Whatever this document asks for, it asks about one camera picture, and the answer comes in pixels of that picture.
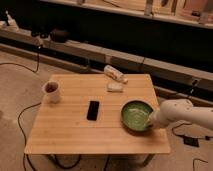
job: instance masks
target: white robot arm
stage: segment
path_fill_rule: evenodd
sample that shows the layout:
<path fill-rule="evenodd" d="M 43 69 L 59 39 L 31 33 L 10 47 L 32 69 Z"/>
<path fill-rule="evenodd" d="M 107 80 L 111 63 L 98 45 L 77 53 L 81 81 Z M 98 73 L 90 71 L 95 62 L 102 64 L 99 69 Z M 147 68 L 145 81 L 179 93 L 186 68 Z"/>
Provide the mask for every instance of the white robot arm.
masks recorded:
<path fill-rule="evenodd" d="M 166 100 L 149 117 L 154 128 L 164 128 L 170 122 L 186 120 L 213 130 L 213 108 L 195 107 L 188 99 Z"/>

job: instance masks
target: wooden table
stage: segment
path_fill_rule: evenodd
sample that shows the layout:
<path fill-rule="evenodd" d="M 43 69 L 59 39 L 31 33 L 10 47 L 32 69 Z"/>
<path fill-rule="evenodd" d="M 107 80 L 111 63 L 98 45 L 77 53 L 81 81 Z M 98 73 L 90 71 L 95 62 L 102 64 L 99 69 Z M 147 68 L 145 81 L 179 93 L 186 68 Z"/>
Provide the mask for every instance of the wooden table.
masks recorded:
<path fill-rule="evenodd" d="M 158 108 L 147 74 L 127 74 L 123 93 L 106 91 L 112 79 L 103 74 L 53 75 L 60 85 L 61 102 L 44 96 L 25 148 L 26 154 L 158 154 L 169 153 L 164 129 L 140 134 L 127 131 L 121 109 L 131 100 Z M 97 121 L 86 119 L 89 102 L 100 102 Z"/>

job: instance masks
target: concrete floor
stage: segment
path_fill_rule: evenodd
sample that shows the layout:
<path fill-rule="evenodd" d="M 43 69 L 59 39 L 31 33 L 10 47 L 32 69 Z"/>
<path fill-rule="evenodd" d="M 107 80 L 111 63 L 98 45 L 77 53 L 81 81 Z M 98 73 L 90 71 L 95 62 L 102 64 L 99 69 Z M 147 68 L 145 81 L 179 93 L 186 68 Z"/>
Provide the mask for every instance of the concrete floor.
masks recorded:
<path fill-rule="evenodd" d="M 35 68 L 36 63 L 15 55 L 0 52 L 0 63 L 15 62 Z M 18 114 L 27 106 L 36 104 L 42 99 L 41 86 L 48 81 L 51 74 L 71 73 L 70 71 L 41 64 L 38 74 L 33 74 L 24 68 L 12 65 L 0 66 L 0 171 L 23 170 L 22 156 L 24 150 L 24 139 L 17 124 Z M 38 107 L 27 110 L 22 117 L 23 128 L 28 135 L 35 119 Z M 195 157 L 209 160 L 213 140 L 200 141 L 200 147 L 183 145 L 182 139 L 171 134 L 171 127 L 180 122 L 171 124 L 167 128 L 171 154 L 156 155 L 151 163 L 141 167 L 145 155 L 137 156 L 112 156 L 108 169 L 110 171 L 190 171 L 192 160 Z M 213 135 L 212 131 L 199 126 L 185 126 L 177 130 L 194 137 Z M 72 163 L 76 156 L 61 156 L 62 162 Z M 56 171 L 56 168 L 48 159 L 42 155 L 31 156 L 32 162 L 38 171 Z M 103 170 L 106 156 L 83 155 L 83 159 L 74 171 L 101 171 Z M 196 171 L 207 170 L 208 164 L 196 162 Z"/>

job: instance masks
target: bowl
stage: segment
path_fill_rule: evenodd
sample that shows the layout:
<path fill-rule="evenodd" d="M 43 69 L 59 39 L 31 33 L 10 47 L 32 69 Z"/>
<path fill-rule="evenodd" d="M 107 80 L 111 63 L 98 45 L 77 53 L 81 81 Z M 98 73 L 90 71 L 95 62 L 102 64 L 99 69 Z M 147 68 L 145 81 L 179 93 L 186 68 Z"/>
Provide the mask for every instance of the bowl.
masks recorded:
<path fill-rule="evenodd" d="M 126 103 L 121 111 L 123 124 L 133 131 L 145 131 L 149 128 L 148 118 L 153 112 L 150 105 L 143 101 L 134 100 Z"/>

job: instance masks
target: black phone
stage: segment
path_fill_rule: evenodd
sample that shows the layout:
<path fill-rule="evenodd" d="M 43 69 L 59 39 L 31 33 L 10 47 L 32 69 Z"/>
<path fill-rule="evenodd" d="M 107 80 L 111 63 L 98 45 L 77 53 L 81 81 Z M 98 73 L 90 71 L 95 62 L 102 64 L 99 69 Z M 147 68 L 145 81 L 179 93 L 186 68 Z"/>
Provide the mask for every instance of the black phone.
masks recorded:
<path fill-rule="evenodd" d="M 98 108 L 99 108 L 99 102 L 98 101 L 90 101 L 89 109 L 87 112 L 87 119 L 96 121 L 98 116 Z"/>

